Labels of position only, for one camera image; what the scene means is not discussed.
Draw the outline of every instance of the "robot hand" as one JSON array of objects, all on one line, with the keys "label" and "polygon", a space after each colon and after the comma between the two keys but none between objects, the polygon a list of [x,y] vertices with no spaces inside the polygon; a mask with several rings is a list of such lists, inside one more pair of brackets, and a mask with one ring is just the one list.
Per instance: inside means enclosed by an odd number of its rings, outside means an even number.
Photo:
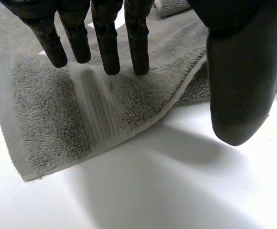
[{"label": "robot hand", "polygon": [[[0,0],[34,32],[51,63],[61,68],[67,57],[54,25],[54,14],[64,26],[78,63],[91,59],[85,17],[91,6],[92,19],[104,69],[108,75],[120,71],[117,52],[117,32],[114,21],[123,0]],[[125,0],[125,19],[133,68],[136,74],[149,70],[148,28],[146,17],[154,0]]]},{"label": "robot hand", "polygon": [[[91,58],[84,19],[89,0],[0,0],[36,34],[54,66],[66,55],[53,24],[58,10],[79,63]],[[215,134],[238,146],[266,120],[277,88],[277,0],[187,0],[209,28],[208,72]],[[122,0],[91,0],[103,66],[120,70],[114,20]],[[149,70],[148,16],[154,0],[125,0],[125,17],[134,71]]]}]

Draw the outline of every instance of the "towel fold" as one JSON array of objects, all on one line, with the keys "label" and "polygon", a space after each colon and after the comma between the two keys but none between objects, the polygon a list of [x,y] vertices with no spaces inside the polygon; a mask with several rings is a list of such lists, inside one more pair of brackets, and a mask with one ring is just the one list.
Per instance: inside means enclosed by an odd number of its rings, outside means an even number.
[{"label": "towel fold", "polygon": [[190,9],[187,0],[155,0],[158,14],[165,18]]},{"label": "towel fold", "polygon": [[125,26],[118,29],[122,66],[115,76],[103,70],[92,28],[89,64],[56,69],[46,56],[0,54],[0,125],[23,180],[92,158],[172,107],[209,98],[207,28],[197,15],[190,10],[159,20],[153,8],[148,25],[150,71],[144,76],[133,73]]}]

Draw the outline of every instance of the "folded towel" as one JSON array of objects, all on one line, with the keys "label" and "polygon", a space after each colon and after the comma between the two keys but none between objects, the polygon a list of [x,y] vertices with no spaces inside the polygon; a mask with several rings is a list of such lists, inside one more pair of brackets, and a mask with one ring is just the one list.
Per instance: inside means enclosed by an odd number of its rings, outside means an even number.
[{"label": "folded towel", "polygon": [[158,14],[163,18],[191,8],[187,0],[155,0],[154,4]]},{"label": "folded towel", "polygon": [[207,28],[197,15],[190,10],[159,20],[153,8],[148,25],[150,72],[144,76],[133,73],[125,26],[118,29],[122,66],[115,76],[103,70],[92,28],[89,64],[56,69],[46,56],[0,54],[0,125],[23,180],[92,158],[172,107],[209,98]]}]

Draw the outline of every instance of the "black robotic finger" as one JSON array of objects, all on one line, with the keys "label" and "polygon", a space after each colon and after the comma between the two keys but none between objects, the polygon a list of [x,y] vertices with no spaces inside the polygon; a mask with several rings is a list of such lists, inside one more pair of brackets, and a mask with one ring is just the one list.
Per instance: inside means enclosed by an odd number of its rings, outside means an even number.
[{"label": "black robotic finger", "polygon": [[149,71],[148,34],[146,18],[154,0],[125,0],[125,20],[134,72]]},{"label": "black robotic finger", "polygon": [[120,71],[114,21],[122,4],[122,0],[92,0],[92,20],[102,63],[108,75],[115,75]]},{"label": "black robotic finger", "polygon": [[78,63],[91,60],[85,28],[85,17],[89,7],[89,0],[60,0],[58,4],[60,20]]},{"label": "black robotic finger", "polygon": [[46,19],[20,19],[31,28],[53,66],[56,68],[66,66],[67,57],[53,23],[54,17]]},{"label": "black robotic finger", "polygon": [[210,30],[208,67],[216,135],[238,146],[266,120],[277,88],[277,0],[240,28]]},{"label": "black robotic finger", "polygon": [[31,28],[55,67],[61,68],[67,64],[67,57],[53,23],[57,11],[56,0],[0,0],[0,2]]}]

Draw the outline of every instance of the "terry cloth towel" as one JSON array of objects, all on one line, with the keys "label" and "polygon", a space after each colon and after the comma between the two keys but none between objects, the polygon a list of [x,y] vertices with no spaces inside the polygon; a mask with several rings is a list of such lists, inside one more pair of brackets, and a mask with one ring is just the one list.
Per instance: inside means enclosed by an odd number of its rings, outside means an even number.
[{"label": "terry cloth towel", "polygon": [[154,5],[158,14],[163,18],[191,8],[187,0],[155,0]]},{"label": "terry cloth towel", "polygon": [[117,30],[121,72],[115,76],[105,74],[89,27],[89,64],[70,61],[56,69],[46,56],[0,54],[0,125],[23,180],[92,158],[172,107],[209,98],[207,29],[196,14],[160,20],[153,8],[148,25],[150,71],[144,76],[133,73],[125,26]]}]

